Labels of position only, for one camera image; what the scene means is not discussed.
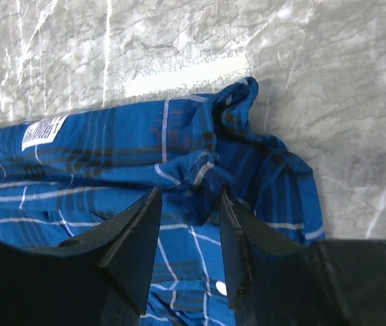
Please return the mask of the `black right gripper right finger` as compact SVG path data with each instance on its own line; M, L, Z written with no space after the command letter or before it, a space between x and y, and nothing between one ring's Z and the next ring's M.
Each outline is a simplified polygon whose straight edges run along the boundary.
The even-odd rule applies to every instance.
M386 240L298 244L227 188L220 238L237 325L386 325Z

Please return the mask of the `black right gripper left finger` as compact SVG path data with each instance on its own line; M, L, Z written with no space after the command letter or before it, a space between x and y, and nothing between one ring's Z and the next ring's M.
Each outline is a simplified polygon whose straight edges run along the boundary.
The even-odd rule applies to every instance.
M160 228L158 188L55 247L0 242L0 325L138 325Z

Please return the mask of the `blue plaid long sleeve shirt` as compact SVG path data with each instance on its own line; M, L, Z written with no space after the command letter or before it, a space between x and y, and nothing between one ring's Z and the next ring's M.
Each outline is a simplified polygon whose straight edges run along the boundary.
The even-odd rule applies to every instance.
M324 238L312 168L256 134L252 77L215 94L89 109L0 128L0 241L54 246L162 192L141 325L233 325L218 228L223 186L255 217L307 245Z

